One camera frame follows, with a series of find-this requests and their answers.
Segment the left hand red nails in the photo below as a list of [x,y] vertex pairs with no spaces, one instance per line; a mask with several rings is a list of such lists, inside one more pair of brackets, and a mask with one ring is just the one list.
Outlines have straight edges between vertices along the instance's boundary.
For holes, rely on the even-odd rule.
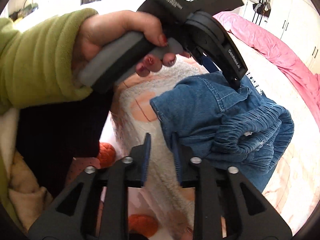
[[158,47],[168,45],[161,22],[155,16],[129,10],[94,15],[80,26],[73,46],[71,68],[76,80],[83,70],[103,48],[129,31],[143,33],[146,39]]

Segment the green left sleeve forearm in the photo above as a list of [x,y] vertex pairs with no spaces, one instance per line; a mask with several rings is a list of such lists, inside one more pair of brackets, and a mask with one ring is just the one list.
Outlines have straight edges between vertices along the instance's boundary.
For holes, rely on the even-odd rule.
[[11,108],[78,101],[91,94],[73,82],[73,47],[94,9],[49,18],[20,32],[1,18],[1,114]]

